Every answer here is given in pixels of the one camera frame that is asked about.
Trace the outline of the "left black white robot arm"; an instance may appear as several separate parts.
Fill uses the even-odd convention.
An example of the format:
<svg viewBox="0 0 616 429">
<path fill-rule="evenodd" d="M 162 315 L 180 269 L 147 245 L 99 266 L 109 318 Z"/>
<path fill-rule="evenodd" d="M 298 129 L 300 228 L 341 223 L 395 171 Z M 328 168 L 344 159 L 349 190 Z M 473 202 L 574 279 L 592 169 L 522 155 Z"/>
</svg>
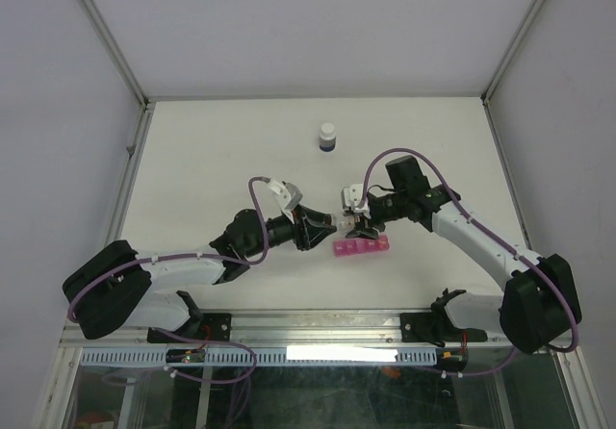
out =
<svg viewBox="0 0 616 429">
<path fill-rule="evenodd" d="M 185 286 L 230 283 L 265 249 L 292 242 L 297 250 L 308 251 L 336 230 L 332 214 L 298 205 L 267 221 L 254 209 L 241 210 L 218 238 L 189 253 L 140 253 L 128 241 L 116 240 L 63 282 L 68 316 L 88 340 L 124 326 L 142 326 L 190 341 L 200 333 L 202 319 Z"/>
</svg>

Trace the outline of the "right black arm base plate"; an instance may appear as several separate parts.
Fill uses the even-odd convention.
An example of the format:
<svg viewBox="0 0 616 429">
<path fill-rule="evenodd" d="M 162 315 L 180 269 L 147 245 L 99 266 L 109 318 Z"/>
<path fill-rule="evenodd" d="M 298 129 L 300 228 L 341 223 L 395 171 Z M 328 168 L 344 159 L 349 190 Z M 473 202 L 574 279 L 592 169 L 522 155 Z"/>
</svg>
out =
<svg viewBox="0 0 616 429">
<path fill-rule="evenodd" d="M 399 315 L 401 340 L 405 343 L 427 342 L 444 347 L 448 342 L 487 342 L 487 333 L 480 329 L 460 329 L 449 319 L 434 312 L 402 313 Z"/>
</svg>

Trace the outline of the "clear pill bottle orange cap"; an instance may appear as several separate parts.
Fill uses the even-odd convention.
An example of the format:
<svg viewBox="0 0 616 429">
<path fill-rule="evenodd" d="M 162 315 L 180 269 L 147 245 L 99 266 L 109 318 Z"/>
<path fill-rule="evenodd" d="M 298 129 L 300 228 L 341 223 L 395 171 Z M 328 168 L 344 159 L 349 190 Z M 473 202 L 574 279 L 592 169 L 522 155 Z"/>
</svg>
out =
<svg viewBox="0 0 616 429">
<path fill-rule="evenodd" d="M 355 228 L 355 216 L 353 214 L 328 214 L 326 222 L 342 233 L 348 233 Z"/>
</svg>

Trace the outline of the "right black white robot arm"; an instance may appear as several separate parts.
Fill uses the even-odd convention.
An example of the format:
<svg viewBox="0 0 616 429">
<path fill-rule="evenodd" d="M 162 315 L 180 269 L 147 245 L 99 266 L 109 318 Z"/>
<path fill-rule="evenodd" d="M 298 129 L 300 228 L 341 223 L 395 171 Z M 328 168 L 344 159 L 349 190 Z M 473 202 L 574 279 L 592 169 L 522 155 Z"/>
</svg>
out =
<svg viewBox="0 0 616 429">
<path fill-rule="evenodd" d="M 578 346 L 581 308 L 569 263 L 513 243 L 480 222 L 446 181 L 431 186 L 417 159 L 405 156 L 386 165 L 391 182 L 376 196 L 363 181 L 343 189 L 347 236 L 375 240 L 387 223 L 407 219 L 456 246 L 498 285 L 500 294 L 444 290 L 430 306 L 424 327 L 411 325 L 426 341 L 441 345 L 465 330 L 503 334 L 519 351 L 553 348 L 565 333 Z"/>
</svg>

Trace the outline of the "pink pill organizer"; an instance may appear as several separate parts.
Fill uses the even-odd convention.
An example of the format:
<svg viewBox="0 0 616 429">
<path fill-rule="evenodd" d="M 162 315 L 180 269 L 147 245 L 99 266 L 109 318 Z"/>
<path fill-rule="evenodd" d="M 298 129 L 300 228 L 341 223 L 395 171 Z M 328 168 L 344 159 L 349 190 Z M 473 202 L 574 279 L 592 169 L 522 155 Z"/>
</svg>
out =
<svg viewBox="0 0 616 429">
<path fill-rule="evenodd" d="M 390 249 L 390 243 L 388 238 L 382 235 L 377 240 L 335 240 L 332 244 L 332 248 L 335 257 L 349 257 L 388 251 Z"/>
</svg>

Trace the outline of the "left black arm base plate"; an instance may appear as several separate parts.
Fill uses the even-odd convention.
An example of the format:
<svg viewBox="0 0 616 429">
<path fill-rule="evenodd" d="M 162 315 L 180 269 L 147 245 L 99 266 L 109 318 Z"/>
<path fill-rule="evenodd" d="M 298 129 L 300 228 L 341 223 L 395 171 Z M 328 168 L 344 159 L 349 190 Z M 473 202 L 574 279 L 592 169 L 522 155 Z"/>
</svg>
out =
<svg viewBox="0 0 616 429">
<path fill-rule="evenodd" d="M 201 317 L 190 318 L 170 333 L 191 341 L 229 341 L 231 328 L 230 313 L 204 312 Z"/>
</svg>

